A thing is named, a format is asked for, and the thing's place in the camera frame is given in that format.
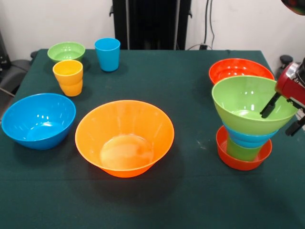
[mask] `power outlet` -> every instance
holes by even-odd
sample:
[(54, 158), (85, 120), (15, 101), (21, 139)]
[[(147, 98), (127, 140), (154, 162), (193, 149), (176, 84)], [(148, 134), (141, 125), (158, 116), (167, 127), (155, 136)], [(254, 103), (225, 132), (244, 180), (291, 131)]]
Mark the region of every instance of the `power outlet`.
[(201, 44), (199, 47), (199, 50), (207, 50), (207, 49), (208, 49), (208, 46), (205, 44)]

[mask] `green cup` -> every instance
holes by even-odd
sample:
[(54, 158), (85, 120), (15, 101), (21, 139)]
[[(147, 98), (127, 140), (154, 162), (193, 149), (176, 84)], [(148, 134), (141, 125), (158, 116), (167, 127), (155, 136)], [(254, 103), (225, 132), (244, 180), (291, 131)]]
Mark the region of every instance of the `green cup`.
[(297, 109), (280, 97), (267, 117), (259, 114), (275, 94), (276, 81), (258, 76), (234, 76), (214, 85), (212, 96), (222, 121), (247, 135), (268, 135), (283, 127)]
[(228, 136), (227, 154), (241, 161), (254, 161), (262, 147), (244, 148), (236, 144)]
[(48, 57), (54, 62), (64, 60), (81, 61), (85, 54), (85, 47), (77, 42), (62, 42), (53, 45), (48, 50)]

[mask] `orange bowl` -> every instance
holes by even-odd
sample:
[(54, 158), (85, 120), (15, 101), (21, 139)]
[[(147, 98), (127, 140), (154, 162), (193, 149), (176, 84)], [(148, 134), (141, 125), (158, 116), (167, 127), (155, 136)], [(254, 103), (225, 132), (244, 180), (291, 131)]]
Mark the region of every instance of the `orange bowl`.
[(147, 171), (171, 148), (174, 128), (158, 107), (119, 100), (90, 111), (79, 123), (75, 143), (91, 164), (116, 177)]
[(274, 80), (271, 71), (261, 64), (239, 58), (224, 59), (214, 63), (209, 70), (213, 84), (231, 76), (254, 75)]
[(272, 143), (269, 139), (259, 151), (254, 161), (241, 161), (227, 154), (227, 138), (228, 133), (224, 126), (220, 127), (216, 134), (217, 150), (220, 159), (229, 167), (238, 170), (252, 170), (260, 166), (260, 164), (271, 154)]

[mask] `yellow cup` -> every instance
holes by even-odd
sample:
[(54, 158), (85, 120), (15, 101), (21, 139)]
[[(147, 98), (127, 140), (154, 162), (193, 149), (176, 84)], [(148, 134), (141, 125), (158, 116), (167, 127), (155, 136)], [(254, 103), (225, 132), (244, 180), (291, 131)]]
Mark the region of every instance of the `yellow cup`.
[(82, 90), (82, 63), (76, 60), (60, 61), (53, 66), (53, 73), (66, 96), (77, 96)]

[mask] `cable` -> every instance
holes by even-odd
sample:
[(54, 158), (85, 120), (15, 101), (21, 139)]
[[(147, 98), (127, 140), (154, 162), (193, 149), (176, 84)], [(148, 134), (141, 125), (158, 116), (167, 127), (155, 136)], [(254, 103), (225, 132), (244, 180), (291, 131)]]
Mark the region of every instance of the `cable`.
[(204, 43), (206, 43), (206, 35), (207, 35), (208, 8), (209, 8), (209, 0), (206, 0), (206, 6), (205, 6)]
[(0, 87), (0, 91), (3, 91), (4, 93), (6, 93), (6, 94), (10, 95), (11, 97), (15, 97), (15, 95), (14, 95), (14, 94), (10, 93), (10, 92), (9, 92), (9, 91), (7, 91), (7, 90), (4, 90), (4, 89), (3, 89), (3, 88), (1, 88), (1, 87)]
[(211, 0), (211, 5), (210, 5), (210, 27), (211, 27), (211, 32), (213, 34), (213, 39), (212, 39), (211, 47), (213, 49), (213, 43), (214, 43), (215, 34), (214, 34), (214, 31), (213, 31), (213, 26), (212, 26), (212, 3), (213, 3), (213, 0)]
[(212, 47), (211, 47), (210, 45), (205, 44), (205, 43), (195, 44), (195, 45), (191, 46), (190, 48), (188, 48), (187, 50), (190, 50), (191, 48), (193, 48), (193, 47), (195, 47), (195, 46), (198, 46), (198, 45), (206, 45), (206, 46), (208, 46), (211, 50), (213, 50)]

